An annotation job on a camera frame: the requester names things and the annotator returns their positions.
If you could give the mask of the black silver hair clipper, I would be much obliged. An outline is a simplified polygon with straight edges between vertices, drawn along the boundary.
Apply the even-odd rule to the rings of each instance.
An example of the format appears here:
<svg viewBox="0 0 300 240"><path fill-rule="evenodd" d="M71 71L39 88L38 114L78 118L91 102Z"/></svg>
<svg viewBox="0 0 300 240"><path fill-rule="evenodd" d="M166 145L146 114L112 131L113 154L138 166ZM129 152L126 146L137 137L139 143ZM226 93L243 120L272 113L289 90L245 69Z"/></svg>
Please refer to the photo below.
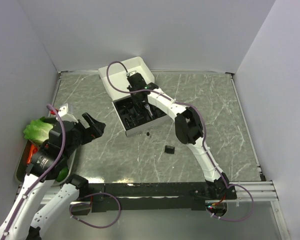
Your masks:
<svg viewBox="0 0 300 240"><path fill-rule="evenodd" d="M155 115L154 115L154 113L153 113L153 111L152 111L150 105L146 103L146 104L144 104L144 108L145 108L145 111L146 111L146 113L148 114L149 118L150 118L150 119L154 119L154 118L155 118Z"/></svg>

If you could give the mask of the white box with black tray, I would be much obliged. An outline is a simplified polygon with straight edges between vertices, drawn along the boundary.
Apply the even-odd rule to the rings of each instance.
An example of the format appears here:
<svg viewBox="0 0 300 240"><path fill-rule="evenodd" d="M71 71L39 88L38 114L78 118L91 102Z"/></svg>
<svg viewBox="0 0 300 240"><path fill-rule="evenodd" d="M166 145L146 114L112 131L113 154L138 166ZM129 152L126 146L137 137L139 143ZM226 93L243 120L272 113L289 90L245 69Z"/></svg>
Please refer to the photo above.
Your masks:
<svg viewBox="0 0 300 240"><path fill-rule="evenodd" d="M124 60L121 63L114 63L110 66L109 71L107 71L106 66L98 69L99 78L111 98L116 115L127 137L170 119L162 110L148 103L155 115L154 119L150 119L144 108L144 103L133 103L131 95L127 94L127 87L130 84L126 77L126 73L132 71L140 73L147 84L155 82L154 75L139 56Z"/></svg>

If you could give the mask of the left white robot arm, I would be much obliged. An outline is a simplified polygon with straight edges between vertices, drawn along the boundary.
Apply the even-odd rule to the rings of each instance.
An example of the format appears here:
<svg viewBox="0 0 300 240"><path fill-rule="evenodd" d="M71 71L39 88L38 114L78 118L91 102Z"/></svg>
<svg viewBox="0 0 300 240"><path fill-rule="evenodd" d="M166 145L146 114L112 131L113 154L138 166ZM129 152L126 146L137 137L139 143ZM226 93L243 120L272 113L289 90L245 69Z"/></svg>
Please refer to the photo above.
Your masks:
<svg viewBox="0 0 300 240"><path fill-rule="evenodd" d="M71 114L33 120L24 130L26 139L41 145L27 166L22 188L8 216L0 226L0 240L40 240L52 222L72 201L89 195L89 181L77 174L63 179L57 195L43 208L40 203L50 187L67 168L68 159L78 147L100 138L106 124L87 112L82 114L86 128Z"/></svg>

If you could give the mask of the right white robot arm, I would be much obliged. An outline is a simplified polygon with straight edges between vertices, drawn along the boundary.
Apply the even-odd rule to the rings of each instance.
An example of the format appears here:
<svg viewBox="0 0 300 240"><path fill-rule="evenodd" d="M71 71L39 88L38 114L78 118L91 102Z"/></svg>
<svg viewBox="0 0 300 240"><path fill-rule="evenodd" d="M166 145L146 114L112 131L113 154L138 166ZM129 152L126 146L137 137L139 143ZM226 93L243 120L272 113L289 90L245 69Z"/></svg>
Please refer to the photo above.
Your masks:
<svg viewBox="0 0 300 240"><path fill-rule="evenodd" d="M228 191L229 180L206 144L207 131L198 110L189 103L171 98L156 84L146 83L136 71L126 76L129 82L127 89L134 100L159 108L174 121L177 139L190 149L202 168L210 197L223 198Z"/></svg>

